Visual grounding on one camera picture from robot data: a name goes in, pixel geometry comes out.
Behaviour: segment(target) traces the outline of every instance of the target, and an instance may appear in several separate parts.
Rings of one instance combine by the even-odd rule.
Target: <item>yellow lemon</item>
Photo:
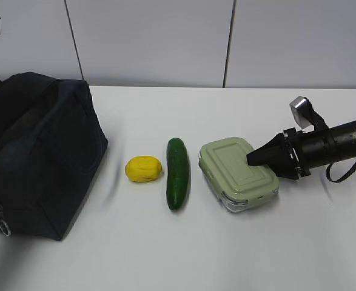
[[[159,177],[162,167],[152,156],[137,156],[125,166],[125,174],[133,182],[149,182]]]

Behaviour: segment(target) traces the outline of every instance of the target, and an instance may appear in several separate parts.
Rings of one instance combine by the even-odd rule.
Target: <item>white table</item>
[[[295,127],[307,96],[329,126],[356,119],[356,90],[93,87],[109,151],[69,235],[56,242],[0,234],[0,290],[356,290],[356,173],[324,168],[281,180],[279,198],[229,213],[198,167],[200,147],[240,136],[254,147]],[[179,136],[191,158],[186,208],[171,213],[166,176],[134,184],[126,162]],[[344,173],[349,162],[333,168]]]

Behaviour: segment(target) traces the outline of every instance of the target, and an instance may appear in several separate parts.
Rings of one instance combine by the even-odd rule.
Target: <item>light green lid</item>
[[[210,142],[200,151],[200,167],[214,191],[223,202],[242,202],[241,210],[270,200],[279,188],[279,180],[268,166],[247,164],[246,155],[253,150],[242,138],[226,138]]]

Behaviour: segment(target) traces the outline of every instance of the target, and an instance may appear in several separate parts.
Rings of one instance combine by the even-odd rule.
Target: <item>black bag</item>
[[[0,88],[0,230],[61,240],[106,151],[85,81],[35,73]]]

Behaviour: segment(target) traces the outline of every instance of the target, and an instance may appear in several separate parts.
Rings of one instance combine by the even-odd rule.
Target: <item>cucumber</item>
[[[167,145],[167,203],[170,210],[178,210],[184,203],[189,186],[189,156],[184,143],[173,138]]]

